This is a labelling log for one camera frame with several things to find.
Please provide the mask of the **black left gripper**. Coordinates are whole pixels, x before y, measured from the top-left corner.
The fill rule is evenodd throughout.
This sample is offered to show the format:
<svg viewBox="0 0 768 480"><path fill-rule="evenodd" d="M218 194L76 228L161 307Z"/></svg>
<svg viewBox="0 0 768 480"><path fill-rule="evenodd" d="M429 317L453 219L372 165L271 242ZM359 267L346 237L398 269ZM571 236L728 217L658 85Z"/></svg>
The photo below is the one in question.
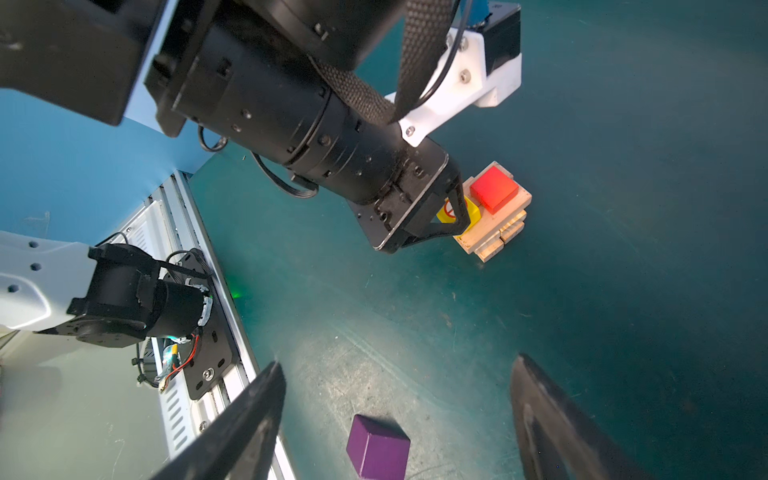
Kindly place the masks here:
<svg viewBox="0 0 768 480"><path fill-rule="evenodd" d="M406 160L391 188L373 203L349 204L372 248L395 252L427 240L460 235L470 223L461 175L449 154L425 140L405 150ZM442 223L438 212L448 201L453 223Z"/></svg>

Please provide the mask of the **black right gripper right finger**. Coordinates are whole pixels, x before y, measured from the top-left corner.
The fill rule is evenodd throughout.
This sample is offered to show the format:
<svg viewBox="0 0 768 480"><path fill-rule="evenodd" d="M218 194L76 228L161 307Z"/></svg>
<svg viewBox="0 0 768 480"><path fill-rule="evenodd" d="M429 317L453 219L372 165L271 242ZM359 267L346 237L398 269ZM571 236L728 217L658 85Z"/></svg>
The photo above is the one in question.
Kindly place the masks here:
<svg viewBox="0 0 768 480"><path fill-rule="evenodd" d="M527 354L517 356L510 400L527 479L651 479Z"/></svg>

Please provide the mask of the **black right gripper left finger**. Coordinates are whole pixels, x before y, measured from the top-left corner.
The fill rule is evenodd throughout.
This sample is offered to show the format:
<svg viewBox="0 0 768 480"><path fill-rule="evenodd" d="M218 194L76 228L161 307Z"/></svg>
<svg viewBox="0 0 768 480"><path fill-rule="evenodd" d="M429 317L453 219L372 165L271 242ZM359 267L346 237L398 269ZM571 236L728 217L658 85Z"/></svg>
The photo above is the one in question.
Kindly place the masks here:
<svg viewBox="0 0 768 480"><path fill-rule="evenodd" d="M287 383L280 363L265 367L157 479L266 479Z"/></svg>

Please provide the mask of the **red cube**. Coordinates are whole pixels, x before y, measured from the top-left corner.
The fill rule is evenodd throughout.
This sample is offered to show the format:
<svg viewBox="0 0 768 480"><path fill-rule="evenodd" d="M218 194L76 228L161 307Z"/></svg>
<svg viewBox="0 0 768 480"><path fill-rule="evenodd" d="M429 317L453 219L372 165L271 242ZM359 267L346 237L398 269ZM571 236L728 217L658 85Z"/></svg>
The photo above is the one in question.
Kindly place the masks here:
<svg viewBox="0 0 768 480"><path fill-rule="evenodd" d="M480 173L469 190L482 215L496 214L520 193L513 177L496 165L490 165Z"/></svg>

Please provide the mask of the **purple block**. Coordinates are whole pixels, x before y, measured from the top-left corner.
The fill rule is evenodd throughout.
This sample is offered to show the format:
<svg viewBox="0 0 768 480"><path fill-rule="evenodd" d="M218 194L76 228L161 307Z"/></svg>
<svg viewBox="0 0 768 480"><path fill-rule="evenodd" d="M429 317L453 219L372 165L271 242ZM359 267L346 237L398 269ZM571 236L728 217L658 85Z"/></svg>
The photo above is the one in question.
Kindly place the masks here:
<svg viewBox="0 0 768 480"><path fill-rule="evenodd" d="M404 480L410 438L398 427L355 415L346 452L360 479Z"/></svg>

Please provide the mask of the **light wood block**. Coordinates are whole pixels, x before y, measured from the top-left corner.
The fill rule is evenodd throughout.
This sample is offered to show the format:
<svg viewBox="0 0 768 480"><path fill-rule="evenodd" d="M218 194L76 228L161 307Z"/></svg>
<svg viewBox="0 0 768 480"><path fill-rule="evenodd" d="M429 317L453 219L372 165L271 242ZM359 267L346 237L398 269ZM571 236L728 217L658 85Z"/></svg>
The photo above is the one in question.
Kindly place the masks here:
<svg viewBox="0 0 768 480"><path fill-rule="evenodd" d="M508 170L506 170L502 165L500 165L498 162L490 163L480 173L483 173L490 165L499 166L505 173L507 173L507 174L509 174L509 175L511 175L513 177L513 175ZM466 200L466 203L467 203L467 209L468 209L468 212L470 214L470 226L468 227L467 232L469 232L481 220L483 220L485 218L490 218L492 215L494 215L494 214L492 214L492 215L482 215L480 210L479 210L479 207L477 206L477 204L471 198L469 187L473 183L473 181L477 178L477 176L470 177L463 184L463 192L465 194L465 200Z"/></svg>

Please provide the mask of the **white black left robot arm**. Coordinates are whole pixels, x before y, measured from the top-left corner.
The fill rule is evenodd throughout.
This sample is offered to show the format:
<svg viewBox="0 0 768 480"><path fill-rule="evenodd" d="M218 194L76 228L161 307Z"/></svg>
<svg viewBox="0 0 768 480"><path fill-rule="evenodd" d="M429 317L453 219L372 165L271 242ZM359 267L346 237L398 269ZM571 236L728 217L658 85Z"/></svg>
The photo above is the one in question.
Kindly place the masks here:
<svg viewBox="0 0 768 480"><path fill-rule="evenodd" d="M142 81L169 137L187 122L289 174L308 199L346 199L371 245L401 248L469 225L461 178L400 121L423 100L455 1L5 1L1 85L108 125ZM122 348L185 337L213 308L203 275L112 240L1 236L1 324Z"/></svg>

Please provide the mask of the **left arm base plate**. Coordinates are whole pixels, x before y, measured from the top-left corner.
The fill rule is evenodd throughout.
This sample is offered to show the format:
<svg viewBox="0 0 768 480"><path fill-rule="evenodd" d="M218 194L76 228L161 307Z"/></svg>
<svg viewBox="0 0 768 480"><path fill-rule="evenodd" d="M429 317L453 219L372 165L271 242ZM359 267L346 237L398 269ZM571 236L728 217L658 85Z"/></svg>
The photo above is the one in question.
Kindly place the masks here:
<svg viewBox="0 0 768 480"><path fill-rule="evenodd" d="M194 249L194 252L195 254L188 252L177 254L170 262L204 275L204 278L198 278L176 273L175 278L189 285L207 287L213 298L210 318L202 327L196 354L183 369L189 397L197 401L223 380L224 374L238 356L233 350L234 343L214 284L213 270L205 262L199 249Z"/></svg>

